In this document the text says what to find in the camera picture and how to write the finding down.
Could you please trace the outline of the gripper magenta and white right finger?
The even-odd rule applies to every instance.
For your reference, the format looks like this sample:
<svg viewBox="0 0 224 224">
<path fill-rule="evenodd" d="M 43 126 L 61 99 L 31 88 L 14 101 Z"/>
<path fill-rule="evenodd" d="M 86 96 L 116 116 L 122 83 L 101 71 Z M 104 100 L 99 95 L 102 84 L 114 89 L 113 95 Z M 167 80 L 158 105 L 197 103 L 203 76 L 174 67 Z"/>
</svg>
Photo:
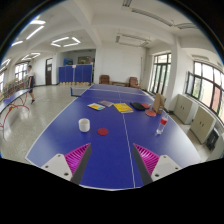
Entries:
<svg viewBox="0 0 224 224">
<path fill-rule="evenodd" d="M 133 144 L 134 177 L 137 186 L 146 186 L 152 182 L 173 174 L 181 167 L 168 155 L 157 155 L 151 150 Z"/>
</svg>

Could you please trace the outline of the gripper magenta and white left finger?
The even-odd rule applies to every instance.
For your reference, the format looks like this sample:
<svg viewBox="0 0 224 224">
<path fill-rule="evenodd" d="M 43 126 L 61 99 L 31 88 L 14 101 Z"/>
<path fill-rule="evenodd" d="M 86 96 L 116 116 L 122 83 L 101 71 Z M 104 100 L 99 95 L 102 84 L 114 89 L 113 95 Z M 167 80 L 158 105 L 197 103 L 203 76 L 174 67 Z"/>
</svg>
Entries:
<svg viewBox="0 0 224 224">
<path fill-rule="evenodd" d="M 65 155 L 56 154 L 42 166 L 42 169 L 79 185 L 90 155 L 91 144 L 87 143 Z"/>
</svg>

